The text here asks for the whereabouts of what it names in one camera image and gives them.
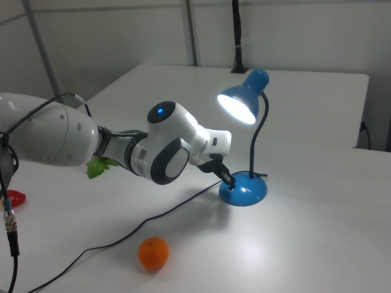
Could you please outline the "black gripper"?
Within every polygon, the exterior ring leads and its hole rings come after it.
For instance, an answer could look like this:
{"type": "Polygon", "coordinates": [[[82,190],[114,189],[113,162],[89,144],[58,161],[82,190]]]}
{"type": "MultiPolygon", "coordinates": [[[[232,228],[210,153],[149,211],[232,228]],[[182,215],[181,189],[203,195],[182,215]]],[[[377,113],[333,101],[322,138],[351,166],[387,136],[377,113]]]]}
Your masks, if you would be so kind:
{"type": "Polygon", "coordinates": [[[228,190],[233,190],[235,188],[236,179],[223,164],[223,155],[210,154],[209,158],[210,161],[198,165],[197,168],[204,173],[214,173],[227,185],[228,190]]]}

